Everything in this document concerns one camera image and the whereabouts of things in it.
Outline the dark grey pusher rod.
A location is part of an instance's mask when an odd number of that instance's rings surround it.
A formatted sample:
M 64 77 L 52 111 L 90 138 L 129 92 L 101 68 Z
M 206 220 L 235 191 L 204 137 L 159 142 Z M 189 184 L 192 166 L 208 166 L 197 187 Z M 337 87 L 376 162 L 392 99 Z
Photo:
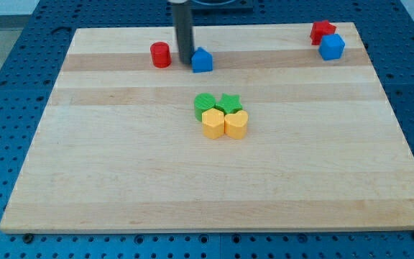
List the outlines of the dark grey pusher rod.
M 172 20 L 180 62 L 190 65 L 194 54 L 193 18 L 190 0 L 169 0 L 168 2 L 172 6 Z

